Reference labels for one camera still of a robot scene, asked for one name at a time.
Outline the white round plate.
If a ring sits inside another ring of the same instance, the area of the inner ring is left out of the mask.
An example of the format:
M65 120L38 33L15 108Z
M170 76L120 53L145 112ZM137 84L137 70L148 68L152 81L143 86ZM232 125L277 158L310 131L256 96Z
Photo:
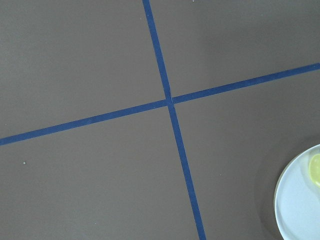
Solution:
M320 186L312 181L310 163L320 155L315 145L294 157L279 176L273 198L278 230L284 240L320 238Z

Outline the yellow plastic spoon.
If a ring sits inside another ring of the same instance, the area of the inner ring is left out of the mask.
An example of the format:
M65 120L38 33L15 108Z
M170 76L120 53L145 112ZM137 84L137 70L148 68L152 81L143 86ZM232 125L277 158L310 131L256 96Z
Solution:
M315 154L309 161L308 173L312 183L320 187L320 154Z

